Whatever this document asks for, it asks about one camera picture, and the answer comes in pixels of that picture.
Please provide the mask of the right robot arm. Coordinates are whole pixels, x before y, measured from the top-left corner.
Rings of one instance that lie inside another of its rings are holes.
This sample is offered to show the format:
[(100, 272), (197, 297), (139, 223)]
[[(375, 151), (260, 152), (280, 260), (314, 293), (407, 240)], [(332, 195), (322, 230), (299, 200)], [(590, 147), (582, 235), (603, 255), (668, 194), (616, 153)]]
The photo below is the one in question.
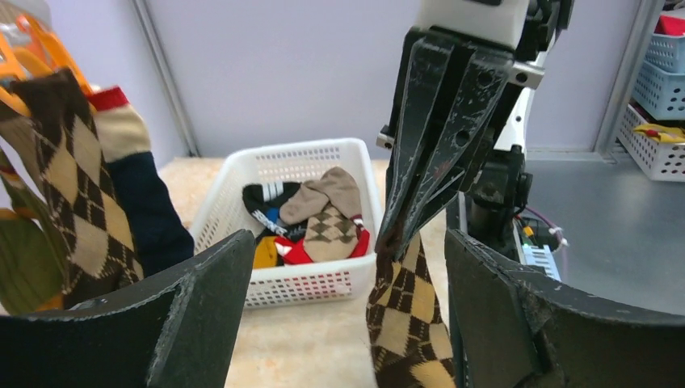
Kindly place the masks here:
[(461, 193), (477, 234), (499, 238), (526, 203), (526, 121), (571, 1), (424, 1), (402, 45), (376, 253), (398, 260)]

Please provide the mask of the brown argyle sock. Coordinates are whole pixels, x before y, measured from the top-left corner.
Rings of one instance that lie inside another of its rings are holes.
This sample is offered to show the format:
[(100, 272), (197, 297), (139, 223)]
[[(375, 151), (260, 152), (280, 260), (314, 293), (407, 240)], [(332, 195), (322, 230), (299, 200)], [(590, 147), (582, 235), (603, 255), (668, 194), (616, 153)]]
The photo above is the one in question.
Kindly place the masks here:
[(59, 70), (11, 83), (30, 116), (1, 134), (34, 180), (65, 247), (64, 308), (144, 278), (128, 218), (116, 196), (87, 97)]
[(452, 344), (420, 234), (400, 260), (376, 258), (366, 323), (379, 387), (456, 386)]

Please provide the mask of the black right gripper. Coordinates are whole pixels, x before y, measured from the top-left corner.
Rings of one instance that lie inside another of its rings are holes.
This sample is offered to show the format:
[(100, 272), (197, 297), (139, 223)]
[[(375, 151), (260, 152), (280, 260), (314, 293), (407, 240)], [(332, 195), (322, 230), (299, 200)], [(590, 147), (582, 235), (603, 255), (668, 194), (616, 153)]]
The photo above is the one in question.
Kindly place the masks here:
[(532, 184), (524, 119), (573, 8), (529, 1), (515, 49), (441, 27), (409, 29), (391, 117), (377, 140), (391, 152), (377, 252), (403, 253), (462, 193), (473, 202), (476, 237), (502, 238)]

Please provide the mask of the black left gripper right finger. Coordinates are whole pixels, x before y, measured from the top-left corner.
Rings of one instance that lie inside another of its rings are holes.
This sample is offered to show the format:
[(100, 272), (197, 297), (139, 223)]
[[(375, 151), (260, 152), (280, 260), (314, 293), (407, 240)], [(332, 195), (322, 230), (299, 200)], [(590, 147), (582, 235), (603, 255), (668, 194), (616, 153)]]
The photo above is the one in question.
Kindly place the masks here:
[(475, 387), (683, 386), (683, 316), (586, 293), (457, 230), (445, 247)]

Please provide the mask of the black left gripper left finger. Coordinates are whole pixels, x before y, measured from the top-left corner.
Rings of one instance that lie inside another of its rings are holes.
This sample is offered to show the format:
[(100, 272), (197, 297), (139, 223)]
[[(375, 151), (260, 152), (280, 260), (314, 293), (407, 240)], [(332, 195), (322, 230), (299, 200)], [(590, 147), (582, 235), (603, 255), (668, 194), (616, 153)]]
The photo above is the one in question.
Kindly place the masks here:
[(73, 309), (2, 317), (2, 386), (222, 387), (253, 255), (239, 230)]

